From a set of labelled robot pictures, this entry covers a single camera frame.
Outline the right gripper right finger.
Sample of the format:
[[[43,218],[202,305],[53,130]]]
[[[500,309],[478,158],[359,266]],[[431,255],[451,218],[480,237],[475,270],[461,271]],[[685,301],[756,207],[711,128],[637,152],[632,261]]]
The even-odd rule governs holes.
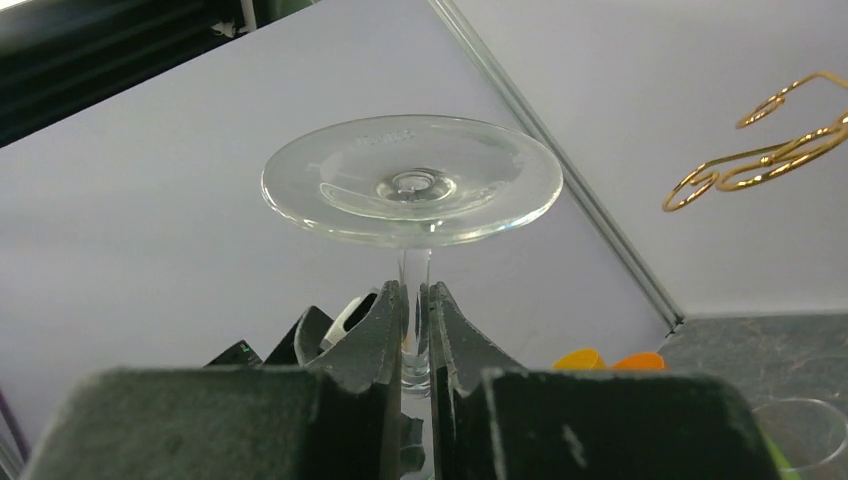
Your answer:
[[[728,382],[669,371],[531,370],[429,289],[439,479],[775,479]]]

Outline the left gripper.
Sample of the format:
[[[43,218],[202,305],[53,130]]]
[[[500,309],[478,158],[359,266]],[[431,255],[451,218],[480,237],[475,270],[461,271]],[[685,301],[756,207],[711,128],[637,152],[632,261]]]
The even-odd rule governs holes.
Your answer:
[[[333,319],[316,306],[308,307],[263,362],[245,341],[239,340],[213,358],[206,367],[305,366],[320,353],[321,342]]]

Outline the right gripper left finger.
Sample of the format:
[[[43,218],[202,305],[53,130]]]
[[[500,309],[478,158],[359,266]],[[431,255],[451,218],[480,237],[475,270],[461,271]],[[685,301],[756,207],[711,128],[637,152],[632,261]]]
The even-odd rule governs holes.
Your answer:
[[[81,381],[27,479],[397,479],[405,295],[305,366],[115,368]]]

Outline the yellow wine glass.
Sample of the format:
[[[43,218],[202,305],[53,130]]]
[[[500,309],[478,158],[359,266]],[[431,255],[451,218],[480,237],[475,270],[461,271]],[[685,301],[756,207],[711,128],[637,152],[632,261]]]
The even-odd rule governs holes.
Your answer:
[[[607,366],[600,353],[594,348],[583,348],[566,354],[553,365],[557,370],[591,370],[606,369]]]

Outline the orange wine glass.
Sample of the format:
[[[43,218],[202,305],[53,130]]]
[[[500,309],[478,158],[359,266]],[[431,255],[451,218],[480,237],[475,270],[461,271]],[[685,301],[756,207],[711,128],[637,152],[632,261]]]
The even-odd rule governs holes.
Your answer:
[[[665,360],[656,352],[640,352],[630,355],[611,366],[616,370],[664,370]]]

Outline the clear glass back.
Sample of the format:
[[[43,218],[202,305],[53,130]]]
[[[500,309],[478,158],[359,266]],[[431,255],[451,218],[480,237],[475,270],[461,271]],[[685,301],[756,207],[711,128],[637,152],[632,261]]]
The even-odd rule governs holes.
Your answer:
[[[437,247],[525,226],[564,180],[556,156],[525,133],[440,115],[388,115],[331,125],[283,146],[264,166],[268,206],[297,226],[398,254],[405,295],[402,386],[429,388],[425,294]]]

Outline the clear flute glass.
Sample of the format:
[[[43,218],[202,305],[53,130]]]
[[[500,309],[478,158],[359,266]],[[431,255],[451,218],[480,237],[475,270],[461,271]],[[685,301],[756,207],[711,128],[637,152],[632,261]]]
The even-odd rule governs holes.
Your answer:
[[[783,479],[845,479],[847,416],[811,398],[760,405],[753,415]]]

